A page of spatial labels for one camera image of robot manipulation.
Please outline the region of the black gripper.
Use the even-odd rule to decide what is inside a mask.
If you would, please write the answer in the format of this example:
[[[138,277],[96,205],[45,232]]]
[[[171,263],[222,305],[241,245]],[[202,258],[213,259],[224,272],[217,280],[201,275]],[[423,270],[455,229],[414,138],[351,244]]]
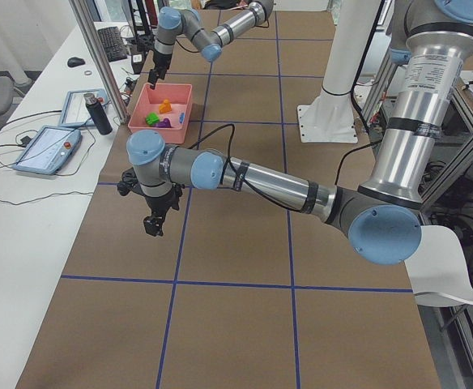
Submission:
[[[154,51],[153,53],[154,68],[149,72],[147,82],[150,89],[156,88],[157,79],[164,79],[171,65],[171,55],[169,53],[161,53]]]
[[[122,173],[121,180],[117,184],[117,191],[121,196],[127,196],[132,192],[145,199],[147,206],[151,209],[151,215],[143,219],[143,227],[146,234],[151,236],[163,236],[163,221],[168,210],[170,208],[179,210],[181,186],[169,182],[145,186],[139,182],[133,168]]]

